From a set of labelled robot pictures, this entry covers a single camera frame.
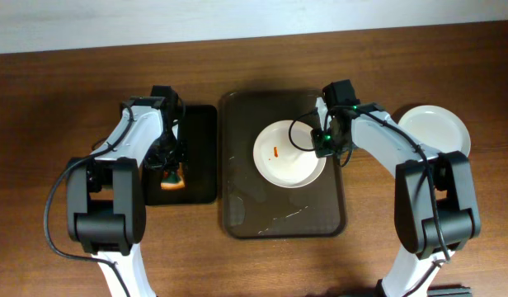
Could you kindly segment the green orange sponge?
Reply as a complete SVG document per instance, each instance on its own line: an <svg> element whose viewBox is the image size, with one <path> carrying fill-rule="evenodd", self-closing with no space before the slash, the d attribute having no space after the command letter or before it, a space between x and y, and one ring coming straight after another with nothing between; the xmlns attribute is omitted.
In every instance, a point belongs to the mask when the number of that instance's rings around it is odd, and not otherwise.
<svg viewBox="0 0 508 297"><path fill-rule="evenodd" d="M177 191L186 186L182 168L168 169L163 172L160 187L164 191Z"/></svg>

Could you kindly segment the white plate with stain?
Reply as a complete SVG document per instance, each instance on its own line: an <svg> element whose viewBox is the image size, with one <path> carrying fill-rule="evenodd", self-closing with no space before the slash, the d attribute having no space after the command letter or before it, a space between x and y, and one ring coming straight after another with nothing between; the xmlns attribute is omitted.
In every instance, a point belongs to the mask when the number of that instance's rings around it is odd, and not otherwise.
<svg viewBox="0 0 508 297"><path fill-rule="evenodd" d="M252 150L257 171L268 182L283 188L299 188L314 182L327 162L314 151L306 152L292 145L289 140L292 123L280 120L265 127Z"/></svg>

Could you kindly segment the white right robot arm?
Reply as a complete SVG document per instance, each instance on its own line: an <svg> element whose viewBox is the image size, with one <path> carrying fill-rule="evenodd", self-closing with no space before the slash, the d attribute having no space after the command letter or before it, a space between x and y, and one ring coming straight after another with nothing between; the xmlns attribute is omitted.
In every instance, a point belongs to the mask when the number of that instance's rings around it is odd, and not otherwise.
<svg viewBox="0 0 508 297"><path fill-rule="evenodd" d="M314 109L312 132L318 157L371 154L395 179L394 225L401 243L374 296L470 296L469 287L431 287L439 270L481 232L481 219L468 157L423 144L380 106L327 105Z"/></svg>

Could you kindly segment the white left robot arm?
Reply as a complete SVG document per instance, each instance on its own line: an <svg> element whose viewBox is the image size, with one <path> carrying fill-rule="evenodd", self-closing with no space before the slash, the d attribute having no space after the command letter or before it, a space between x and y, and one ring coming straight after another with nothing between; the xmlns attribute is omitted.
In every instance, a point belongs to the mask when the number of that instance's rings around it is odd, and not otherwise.
<svg viewBox="0 0 508 297"><path fill-rule="evenodd" d="M101 268L114 296L153 296L140 243L146 226L142 169L183 183L186 108L178 96L132 97L119 124L86 161L73 160L67 175L68 232Z"/></svg>

